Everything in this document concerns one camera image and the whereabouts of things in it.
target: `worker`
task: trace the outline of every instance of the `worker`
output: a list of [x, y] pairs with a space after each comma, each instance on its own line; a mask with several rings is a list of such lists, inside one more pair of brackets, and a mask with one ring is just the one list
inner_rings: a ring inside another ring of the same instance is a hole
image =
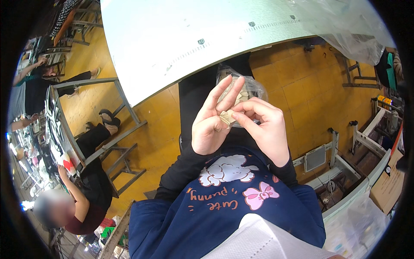
[[[7, 117], [8, 132], [27, 127], [37, 119], [36, 113], [39, 113], [45, 109], [46, 91], [50, 85], [55, 85], [57, 82], [32, 75], [27, 76], [27, 74], [46, 62], [47, 58], [39, 57], [38, 62], [24, 68], [22, 72], [14, 78], [13, 87], [10, 93], [9, 112]], [[94, 79], [98, 77], [100, 72], [100, 68], [95, 68], [60, 83]], [[58, 89], [59, 96], [63, 96], [65, 94], [73, 96], [78, 92], [79, 89], [74, 86], [64, 90]], [[20, 117], [22, 114], [27, 114], [31, 116], [31, 118], [13, 122], [13, 120]]]
[[[253, 75], [248, 55], [224, 65]], [[183, 150], [155, 198], [131, 207], [130, 257], [338, 258], [321, 249], [318, 198], [296, 180], [282, 110], [256, 97], [234, 106], [243, 77], [217, 102], [232, 77], [215, 86], [216, 73], [213, 66], [179, 83]], [[230, 108], [243, 128], [220, 119]]]
[[[77, 143], [85, 157], [95, 153], [104, 140], [118, 131], [120, 120], [103, 109], [99, 112], [102, 124], [87, 123], [85, 134]], [[105, 218], [112, 202], [112, 187], [102, 169], [99, 158], [90, 162], [80, 175], [82, 187], [78, 189], [67, 175], [66, 169], [58, 165], [62, 182], [72, 197], [62, 190], [43, 192], [34, 203], [34, 214], [39, 222], [48, 228], [65, 227], [76, 235], [93, 233]]]

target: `white face mask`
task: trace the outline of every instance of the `white face mask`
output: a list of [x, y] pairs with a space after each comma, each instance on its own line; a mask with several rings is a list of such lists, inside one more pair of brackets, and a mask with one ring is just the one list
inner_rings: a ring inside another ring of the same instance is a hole
[[326, 259], [335, 253], [312, 246], [257, 214], [246, 214], [239, 228], [202, 259]]

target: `black sleeve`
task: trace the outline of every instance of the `black sleeve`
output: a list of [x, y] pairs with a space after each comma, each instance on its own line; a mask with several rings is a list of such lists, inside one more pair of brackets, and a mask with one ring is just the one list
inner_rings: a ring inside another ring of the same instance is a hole
[[183, 150], [177, 161], [161, 176], [155, 199], [173, 202], [192, 180], [195, 180], [213, 155], [199, 155], [191, 145]]
[[292, 155], [290, 154], [289, 149], [289, 161], [286, 165], [282, 167], [277, 167], [273, 162], [269, 164], [269, 171], [276, 175], [286, 186], [289, 188], [298, 185], [298, 180], [296, 180], [296, 171], [293, 166]]

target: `black leggings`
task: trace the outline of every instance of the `black leggings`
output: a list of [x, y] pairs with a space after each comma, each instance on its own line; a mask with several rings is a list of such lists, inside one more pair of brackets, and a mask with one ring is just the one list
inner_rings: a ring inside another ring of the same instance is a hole
[[[89, 157], [110, 136], [105, 126], [99, 123], [95, 128], [80, 136], [76, 142], [85, 157]], [[99, 158], [86, 166], [81, 173], [81, 180], [81, 191], [89, 202], [107, 211], [112, 202], [112, 187]]]
[[[60, 82], [59, 84], [86, 79], [91, 79], [90, 71], [76, 75], [72, 78], [69, 78], [68, 80]], [[34, 78], [26, 82], [25, 106], [27, 115], [33, 115], [45, 109], [46, 91], [48, 90], [50, 85], [55, 84], [55, 81], [46, 80], [43, 78]], [[65, 94], [73, 94], [74, 91], [75, 89], [73, 87], [62, 90], [58, 89], [58, 94], [59, 96], [63, 96]]]
[[[221, 64], [230, 66], [242, 75], [253, 77], [253, 72], [249, 64], [249, 57], [250, 53], [246, 53], [226, 60]], [[178, 83], [181, 117], [181, 145], [183, 149], [191, 144], [191, 128], [193, 122], [203, 106], [204, 101], [207, 99], [208, 94], [216, 86], [218, 68], [219, 65], [206, 68]], [[262, 153], [257, 146], [256, 141], [244, 128], [232, 127], [220, 149], [223, 150], [226, 146], [234, 145], [246, 146]], [[263, 157], [268, 162], [270, 171], [288, 187], [293, 187], [298, 184], [291, 159], [288, 162], [289, 165], [285, 166], [288, 167], [288, 169], [280, 170], [265, 154], [263, 154]]]

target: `cardboard box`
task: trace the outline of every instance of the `cardboard box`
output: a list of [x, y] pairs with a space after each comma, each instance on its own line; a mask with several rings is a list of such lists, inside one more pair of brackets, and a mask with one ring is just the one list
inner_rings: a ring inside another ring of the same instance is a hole
[[371, 189], [369, 197], [383, 211], [388, 214], [399, 198], [404, 182], [404, 173], [395, 168], [397, 161], [402, 157], [400, 151], [395, 150], [388, 166]]

